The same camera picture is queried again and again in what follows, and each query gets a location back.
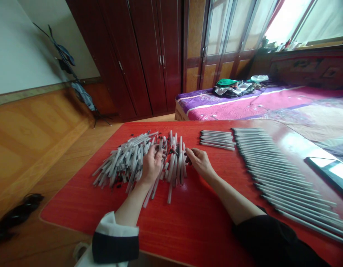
red table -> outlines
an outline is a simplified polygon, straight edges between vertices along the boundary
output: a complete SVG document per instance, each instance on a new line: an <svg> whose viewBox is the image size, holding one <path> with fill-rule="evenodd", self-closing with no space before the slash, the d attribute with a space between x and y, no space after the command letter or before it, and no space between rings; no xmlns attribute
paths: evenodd
<svg viewBox="0 0 343 267"><path fill-rule="evenodd" d="M272 120L125 123L48 203L41 217L51 223L93 234L103 215L116 210L125 200L127 184L111 193L108 188L93 187L95 178L91 174L110 151L126 142L131 134L137 136L151 130L167 136L172 129L173 133L183 136L187 147L207 151L216 172L241 194L292 227L298 237L329 264L343 266L342 244L284 218L260 198L260 192L254 188L237 150L232 152L199 145L201 130L229 131L231 127L264 128L323 198L338 204L335 211L343 219L341 195L303 161L308 156L335 157L284 124ZM192 167L187 168L187 173L185 184L173 190L171 205L167 204L169 184L161 182L155 199L142 209L137 224L140 227L140 249L195 266L253 266L251 256L232 235L231 220L217 195Z"/></svg>

hand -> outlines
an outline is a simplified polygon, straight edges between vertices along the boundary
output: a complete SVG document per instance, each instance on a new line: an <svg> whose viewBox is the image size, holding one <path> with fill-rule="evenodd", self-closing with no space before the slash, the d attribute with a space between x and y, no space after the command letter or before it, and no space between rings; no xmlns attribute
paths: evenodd
<svg viewBox="0 0 343 267"><path fill-rule="evenodd" d="M150 186L154 184L162 167L163 152L165 149L159 150L159 145L152 145L149 148L148 153L143 157L141 183Z"/></svg>
<svg viewBox="0 0 343 267"><path fill-rule="evenodd" d="M197 148L186 148L186 155L186 162L191 162L195 170L202 176L202 178L209 179L213 175L217 175L211 166L206 151Z"/></svg>

black sleeve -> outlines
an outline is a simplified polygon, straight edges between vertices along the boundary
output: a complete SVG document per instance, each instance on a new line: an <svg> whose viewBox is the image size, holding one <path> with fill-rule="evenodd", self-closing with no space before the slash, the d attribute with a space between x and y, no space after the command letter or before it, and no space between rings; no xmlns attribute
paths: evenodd
<svg viewBox="0 0 343 267"><path fill-rule="evenodd" d="M93 236L93 257L98 264L121 263L138 259L138 236L114 237L98 232Z"/></svg>
<svg viewBox="0 0 343 267"><path fill-rule="evenodd" d="M286 224L260 215L232 231L259 266L330 266Z"/></svg>

sleeve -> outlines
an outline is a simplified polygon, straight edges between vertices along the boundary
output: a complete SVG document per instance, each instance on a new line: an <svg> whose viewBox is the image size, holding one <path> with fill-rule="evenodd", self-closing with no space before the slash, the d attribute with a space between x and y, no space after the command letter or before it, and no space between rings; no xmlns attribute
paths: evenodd
<svg viewBox="0 0 343 267"><path fill-rule="evenodd" d="M286 224L260 215L232 227L260 266L330 266Z"/></svg>
<svg viewBox="0 0 343 267"><path fill-rule="evenodd" d="M115 213L107 213L97 226L93 242L75 267L127 267L139 255L138 227L116 224Z"/></svg>

window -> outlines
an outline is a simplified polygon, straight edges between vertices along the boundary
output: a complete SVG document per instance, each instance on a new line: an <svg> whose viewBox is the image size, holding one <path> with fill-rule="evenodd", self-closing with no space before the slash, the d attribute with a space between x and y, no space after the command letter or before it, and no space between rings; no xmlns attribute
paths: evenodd
<svg viewBox="0 0 343 267"><path fill-rule="evenodd" d="M269 43L286 43L304 15L310 0L285 0L265 35Z"/></svg>
<svg viewBox="0 0 343 267"><path fill-rule="evenodd" d="M283 1L265 34L269 43L343 43L343 0Z"/></svg>
<svg viewBox="0 0 343 267"><path fill-rule="evenodd" d="M294 40L299 43L343 36L343 0L317 0Z"/></svg>

